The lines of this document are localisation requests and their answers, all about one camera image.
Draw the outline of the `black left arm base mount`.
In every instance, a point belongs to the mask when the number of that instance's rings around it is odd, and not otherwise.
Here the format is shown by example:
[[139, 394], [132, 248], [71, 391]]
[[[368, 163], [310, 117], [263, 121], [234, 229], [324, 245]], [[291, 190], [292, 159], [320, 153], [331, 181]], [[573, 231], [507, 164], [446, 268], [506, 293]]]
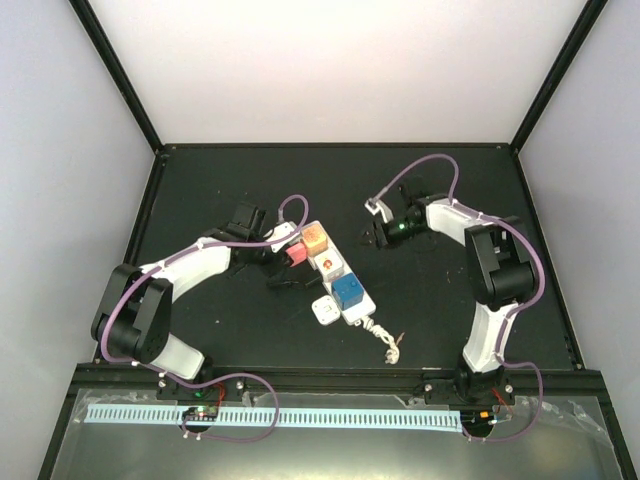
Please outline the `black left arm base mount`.
[[188, 388], [176, 381], [163, 377], [158, 383], [156, 398], [158, 400], [174, 401], [179, 405], [200, 404], [220, 405], [225, 399], [234, 399], [244, 391], [247, 378], [234, 377], [216, 382], [201, 388]]

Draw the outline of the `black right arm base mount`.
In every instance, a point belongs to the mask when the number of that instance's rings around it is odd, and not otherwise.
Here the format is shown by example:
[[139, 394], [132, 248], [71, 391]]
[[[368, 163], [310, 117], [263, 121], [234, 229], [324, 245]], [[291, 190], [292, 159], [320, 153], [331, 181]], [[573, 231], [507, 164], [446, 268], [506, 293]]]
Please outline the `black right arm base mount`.
[[425, 373], [415, 392], [423, 396], [427, 404], [471, 408], [512, 406], [515, 400], [506, 386], [502, 368], [489, 373], [441, 370]]

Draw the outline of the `beige dragon cube socket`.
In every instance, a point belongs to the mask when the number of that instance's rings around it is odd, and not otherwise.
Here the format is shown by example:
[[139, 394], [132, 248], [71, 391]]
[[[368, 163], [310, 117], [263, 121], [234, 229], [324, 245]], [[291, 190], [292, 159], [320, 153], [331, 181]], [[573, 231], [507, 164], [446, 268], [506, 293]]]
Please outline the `beige dragon cube socket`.
[[328, 237], [320, 224], [307, 226], [301, 231], [301, 235], [308, 257], [315, 257], [328, 249]]

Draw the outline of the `white power strip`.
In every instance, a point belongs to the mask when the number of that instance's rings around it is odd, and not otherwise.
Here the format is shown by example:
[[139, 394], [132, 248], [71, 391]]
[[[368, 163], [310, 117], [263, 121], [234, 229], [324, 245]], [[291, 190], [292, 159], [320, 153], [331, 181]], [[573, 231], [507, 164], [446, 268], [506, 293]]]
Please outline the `white power strip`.
[[363, 327], [375, 313], [376, 304], [322, 224], [314, 221], [306, 225], [299, 239], [325, 290], [325, 295], [311, 304], [318, 323], [328, 326], [342, 319], [349, 326]]

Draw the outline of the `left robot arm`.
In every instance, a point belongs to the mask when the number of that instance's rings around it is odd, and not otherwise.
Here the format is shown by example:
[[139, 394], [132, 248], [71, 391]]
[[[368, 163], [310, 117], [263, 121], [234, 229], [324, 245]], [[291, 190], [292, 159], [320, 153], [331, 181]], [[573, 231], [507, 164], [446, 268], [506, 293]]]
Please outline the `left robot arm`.
[[263, 233], [266, 212], [251, 204], [237, 207], [230, 221], [169, 257], [143, 266], [123, 263], [111, 273], [91, 326], [100, 356], [131, 363], [179, 382], [193, 399], [214, 388], [206, 356], [171, 333], [173, 304], [204, 281], [245, 266], [267, 271], [289, 267], [287, 245], [299, 237], [309, 214], [307, 199], [282, 201], [273, 229]]

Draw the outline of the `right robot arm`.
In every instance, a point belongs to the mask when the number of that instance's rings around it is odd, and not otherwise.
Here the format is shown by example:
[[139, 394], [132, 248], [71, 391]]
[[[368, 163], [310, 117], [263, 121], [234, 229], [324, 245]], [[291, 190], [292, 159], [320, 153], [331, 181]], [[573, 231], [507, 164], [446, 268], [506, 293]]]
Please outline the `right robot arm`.
[[365, 201], [374, 217], [367, 234], [379, 249], [396, 247], [427, 231], [465, 248], [475, 310], [453, 384], [462, 402], [477, 404], [501, 381], [506, 344], [519, 312], [544, 292], [540, 258], [517, 217], [492, 217], [444, 194], [413, 191], [409, 182], [401, 183], [399, 190], [405, 205], [399, 216], [380, 196]]

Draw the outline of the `pink plug adapter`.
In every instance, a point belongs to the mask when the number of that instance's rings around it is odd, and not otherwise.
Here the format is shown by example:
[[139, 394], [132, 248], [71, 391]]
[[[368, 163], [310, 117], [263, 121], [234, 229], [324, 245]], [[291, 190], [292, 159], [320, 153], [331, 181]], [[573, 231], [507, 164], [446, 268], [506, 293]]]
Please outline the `pink plug adapter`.
[[303, 263], [307, 259], [307, 250], [302, 242], [298, 242], [285, 249], [288, 259], [290, 260], [290, 267], [295, 267]]

